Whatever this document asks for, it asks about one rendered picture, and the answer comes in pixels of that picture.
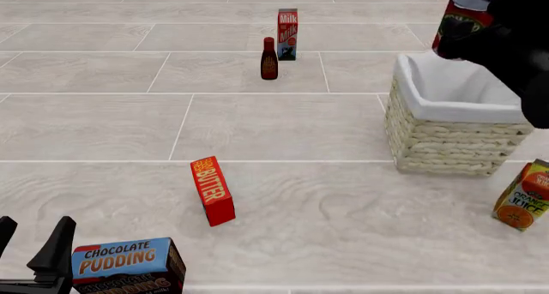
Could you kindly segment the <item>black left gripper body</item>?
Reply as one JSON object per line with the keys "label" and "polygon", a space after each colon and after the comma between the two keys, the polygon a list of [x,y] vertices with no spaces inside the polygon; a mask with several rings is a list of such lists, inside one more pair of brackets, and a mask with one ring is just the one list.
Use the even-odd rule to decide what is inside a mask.
{"label": "black left gripper body", "polygon": [[36,273],[34,279],[0,279],[0,294],[70,294],[72,276]]}

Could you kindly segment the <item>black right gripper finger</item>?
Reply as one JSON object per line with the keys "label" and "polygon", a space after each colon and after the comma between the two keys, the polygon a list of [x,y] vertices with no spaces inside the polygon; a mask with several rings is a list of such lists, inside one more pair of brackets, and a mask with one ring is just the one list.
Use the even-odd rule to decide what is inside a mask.
{"label": "black right gripper finger", "polygon": [[462,36],[446,34],[437,47],[437,54],[444,59],[469,62],[488,62],[497,52],[498,34],[488,28]]}

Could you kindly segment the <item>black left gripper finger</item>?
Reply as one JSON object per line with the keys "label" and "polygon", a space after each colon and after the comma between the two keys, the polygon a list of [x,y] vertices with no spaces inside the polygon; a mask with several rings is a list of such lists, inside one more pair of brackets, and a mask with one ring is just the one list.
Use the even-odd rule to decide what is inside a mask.
{"label": "black left gripper finger", "polygon": [[9,216],[0,218],[0,256],[9,244],[10,239],[16,231],[18,224]]}
{"label": "black left gripper finger", "polygon": [[45,242],[42,249],[27,264],[34,275],[72,276],[72,243],[76,222],[69,216],[63,216]]}

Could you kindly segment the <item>red tomato sauce tin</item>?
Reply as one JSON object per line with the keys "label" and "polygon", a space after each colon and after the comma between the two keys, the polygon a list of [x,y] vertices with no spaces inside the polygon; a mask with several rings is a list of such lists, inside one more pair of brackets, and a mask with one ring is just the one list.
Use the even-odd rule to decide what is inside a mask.
{"label": "red tomato sauce tin", "polygon": [[449,55],[449,41],[477,33],[492,23],[487,13],[493,0],[449,0],[432,42],[433,51],[444,59]]}

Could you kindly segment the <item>white cloth basket liner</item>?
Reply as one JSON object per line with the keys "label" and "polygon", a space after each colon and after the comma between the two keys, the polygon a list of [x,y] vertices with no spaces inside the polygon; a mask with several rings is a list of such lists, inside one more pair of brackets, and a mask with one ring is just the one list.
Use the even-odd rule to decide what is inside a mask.
{"label": "white cloth basket liner", "polygon": [[400,54],[394,77],[415,118],[450,123],[527,123],[520,98],[485,67],[434,51]]}

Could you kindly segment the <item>woven cream wicker basket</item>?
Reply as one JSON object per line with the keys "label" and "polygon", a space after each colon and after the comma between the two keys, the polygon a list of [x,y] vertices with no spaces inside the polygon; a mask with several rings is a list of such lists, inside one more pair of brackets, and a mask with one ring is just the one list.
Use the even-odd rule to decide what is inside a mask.
{"label": "woven cream wicker basket", "polygon": [[409,110],[398,80],[391,82],[384,127],[401,171],[489,176],[534,131],[528,123],[425,121]]}

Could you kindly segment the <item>dark brown sauce bottle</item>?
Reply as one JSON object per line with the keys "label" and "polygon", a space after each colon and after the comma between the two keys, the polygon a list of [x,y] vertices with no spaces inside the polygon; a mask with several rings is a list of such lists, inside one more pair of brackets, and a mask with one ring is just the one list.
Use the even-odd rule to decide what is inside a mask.
{"label": "dark brown sauce bottle", "polygon": [[263,80],[276,80],[278,77],[278,59],[275,52],[275,40],[271,37],[263,39],[260,71]]}

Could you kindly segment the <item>blue chocolate pudding box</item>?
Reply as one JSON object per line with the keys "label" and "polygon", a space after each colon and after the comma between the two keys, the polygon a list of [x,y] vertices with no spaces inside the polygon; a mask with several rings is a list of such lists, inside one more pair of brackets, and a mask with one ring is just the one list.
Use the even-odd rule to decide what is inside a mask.
{"label": "blue chocolate pudding box", "polygon": [[186,266],[169,237],[76,247],[80,294],[183,294]]}

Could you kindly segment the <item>orange juice carton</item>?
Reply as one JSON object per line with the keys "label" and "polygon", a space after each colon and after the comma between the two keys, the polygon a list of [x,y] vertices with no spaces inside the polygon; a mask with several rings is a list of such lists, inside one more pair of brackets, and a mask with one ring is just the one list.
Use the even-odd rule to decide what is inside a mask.
{"label": "orange juice carton", "polygon": [[499,196],[492,217],[525,231],[549,210],[549,162],[528,162]]}

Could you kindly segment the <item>red butter box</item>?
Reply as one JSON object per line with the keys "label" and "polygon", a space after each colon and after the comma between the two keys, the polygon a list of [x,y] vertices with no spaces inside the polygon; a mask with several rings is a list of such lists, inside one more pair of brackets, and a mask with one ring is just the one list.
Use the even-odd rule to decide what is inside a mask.
{"label": "red butter box", "polygon": [[196,190],[210,226],[236,219],[232,195],[215,156],[190,163]]}

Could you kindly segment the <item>red and white milk carton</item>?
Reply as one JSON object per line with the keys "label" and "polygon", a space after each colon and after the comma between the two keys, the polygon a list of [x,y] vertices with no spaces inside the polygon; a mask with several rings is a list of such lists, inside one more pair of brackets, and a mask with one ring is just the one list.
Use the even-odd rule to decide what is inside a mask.
{"label": "red and white milk carton", "polygon": [[277,27],[277,55],[279,61],[297,58],[298,10],[279,9]]}

